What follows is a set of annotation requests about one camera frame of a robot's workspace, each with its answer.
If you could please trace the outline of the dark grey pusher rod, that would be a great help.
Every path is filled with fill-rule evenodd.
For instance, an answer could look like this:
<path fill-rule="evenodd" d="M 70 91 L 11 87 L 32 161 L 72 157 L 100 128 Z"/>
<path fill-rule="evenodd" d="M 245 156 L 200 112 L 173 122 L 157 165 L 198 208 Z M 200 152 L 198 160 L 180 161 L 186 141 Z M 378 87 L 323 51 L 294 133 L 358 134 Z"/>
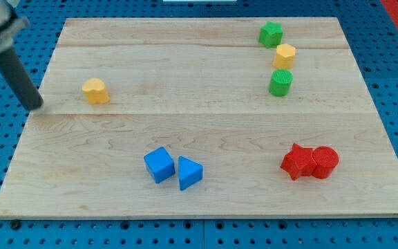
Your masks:
<path fill-rule="evenodd" d="M 13 47 L 0 52 L 0 74 L 25 110 L 32 111 L 42 106 L 43 98 Z"/>

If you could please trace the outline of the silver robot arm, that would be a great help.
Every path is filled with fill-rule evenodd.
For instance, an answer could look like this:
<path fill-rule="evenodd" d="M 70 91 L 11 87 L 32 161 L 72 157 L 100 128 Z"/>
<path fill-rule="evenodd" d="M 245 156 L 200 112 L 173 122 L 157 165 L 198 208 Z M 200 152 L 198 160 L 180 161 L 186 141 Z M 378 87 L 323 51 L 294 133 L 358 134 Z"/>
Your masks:
<path fill-rule="evenodd" d="M 7 1 L 0 0 L 0 74 L 22 107 L 32 111 L 44 101 L 14 48 L 14 36 L 29 25 L 26 17 L 19 17 Z"/>

